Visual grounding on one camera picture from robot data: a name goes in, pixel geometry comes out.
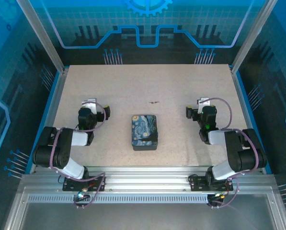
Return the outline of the blue starry night tin box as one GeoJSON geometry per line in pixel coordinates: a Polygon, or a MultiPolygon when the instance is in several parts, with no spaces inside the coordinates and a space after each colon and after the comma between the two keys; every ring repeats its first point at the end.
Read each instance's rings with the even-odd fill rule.
{"type": "Polygon", "coordinates": [[[134,115],[131,125],[131,143],[134,151],[154,151],[158,147],[157,117],[134,115]]]}

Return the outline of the grey metal front tray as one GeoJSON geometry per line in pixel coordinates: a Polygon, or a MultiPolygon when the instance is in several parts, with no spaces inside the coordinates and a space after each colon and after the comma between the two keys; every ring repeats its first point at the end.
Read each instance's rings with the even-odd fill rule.
{"type": "Polygon", "coordinates": [[[264,195],[238,195],[224,208],[206,204],[14,203],[2,230],[286,230],[284,206],[264,195]]]}

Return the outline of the aluminium side rail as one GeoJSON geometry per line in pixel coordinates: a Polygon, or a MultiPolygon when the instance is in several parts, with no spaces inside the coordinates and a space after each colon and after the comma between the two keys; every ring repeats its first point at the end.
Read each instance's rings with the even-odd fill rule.
{"type": "Polygon", "coordinates": [[[32,147],[32,151],[31,151],[28,164],[26,166],[25,174],[32,174],[34,172],[35,165],[32,162],[32,154],[34,152],[34,149],[37,146],[37,143],[41,136],[43,128],[46,126],[52,127],[54,124],[54,120],[57,114],[57,109],[58,109],[58,105],[59,105],[62,91],[64,88],[64,84],[66,81],[66,77],[68,74],[68,70],[69,70],[69,66],[66,66],[64,69],[64,73],[59,73],[59,72],[56,73],[53,85],[51,87],[51,90],[48,96],[45,109],[43,112],[43,116],[42,116],[42,119],[39,125],[39,129],[35,136],[35,141],[32,147]]]}
{"type": "Polygon", "coordinates": [[[244,114],[245,123],[246,123],[248,128],[253,128],[254,129],[254,131],[257,134],[258,140],[259,140],[259,142],[261,144],[261,147],[264,150],[264,146],[263,146],[263,143],[262,143],[262,140],[261,140],[261,136],[260,136],[260,133],[258,131],[258,127],[256,125],[256,122],[255,122],[255,119],[254,119],[254,116],[253,116],[253,112],[252,112],[252,109],[251,109],[251,106],[250,106],[250,103],[249,103],[248,95],[247,95],[247,92],[245,90],[245,86],[244,86],[244,83],[243,83],[243,80],[242,80],[242,78],[240,76],[239,71],[236,71],[236,73],[233,76],[236,78],[236,81],[237,81],[237,84],[238,84],[238,90],[239,90],[239,93],[240,93],[239,99],[240,99],[240,102],[241,102],[241,107],[242,107],[242,111],[243,111],[243,114],[244,114]]]}

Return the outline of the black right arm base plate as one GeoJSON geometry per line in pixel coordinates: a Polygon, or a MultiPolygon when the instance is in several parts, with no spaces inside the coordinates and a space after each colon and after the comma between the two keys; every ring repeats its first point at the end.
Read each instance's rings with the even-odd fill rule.
{"type": "Polygon", "coordinates": [[[188,183],[192,192],[230,192],[233,191],[232,182],[228,180],[215,180],[209,176],[198,176],[192,174],[188,176],[188,183]]]}

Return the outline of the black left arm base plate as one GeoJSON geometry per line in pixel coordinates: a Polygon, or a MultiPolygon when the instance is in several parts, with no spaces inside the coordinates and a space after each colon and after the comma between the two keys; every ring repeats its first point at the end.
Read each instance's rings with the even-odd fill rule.
{"type": "Polygon", "coordinates": [[[78,182],[65,178],[62,190],[67,192],[79,192],[83,189],[87,189],[88,192],[96,192],[100,186],[99,191],[103,192],[105,189],[105,181],[106,178],[103,179],[102,176],[88,182],[78,182]]]}

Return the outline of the aluminium mounting rail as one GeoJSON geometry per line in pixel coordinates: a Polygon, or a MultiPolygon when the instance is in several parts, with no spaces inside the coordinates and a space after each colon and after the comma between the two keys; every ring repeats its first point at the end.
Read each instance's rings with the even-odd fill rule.
{"type": "Polygon", "coordinates": [[[189,193],[188,176],[205,175],[207,167],[90,167],[90,175],[106,173],[107,193],[189,193]]]}

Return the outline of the aluminium frame post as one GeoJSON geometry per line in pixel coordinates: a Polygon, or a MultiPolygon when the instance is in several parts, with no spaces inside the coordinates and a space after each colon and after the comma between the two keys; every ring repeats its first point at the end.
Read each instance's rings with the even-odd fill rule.
{"type": "Polygon", "coordinates": [[[42,25],[36,11],[34,10],[32,4],[29,0],[16,0],[20,8],[22,9],[24,15],[26,16],[29,24],[34,30],[34,33],[38,37],[39,41],[43,45],[45,51],[50,57],[52,63],[60,74],[65,71],[64,64],[60,59],[53,43],[51,42],[44,26],[42,25]]]}
{"type": "Polygon", "coordinates": [[[250,31],[243,42],[241,48],[239,49],[233,63],[232,63],[232,74],[236,74],[239,67],[241,66],[243,60],[246,58],[250,48],[252,47],[257,36],[260,34],[265,22],[270,16],[273,8],[275,7],[278,0],[266,0],[262,6],[260,12],[258,13],[254,23],[252,24],[250,31]]]}

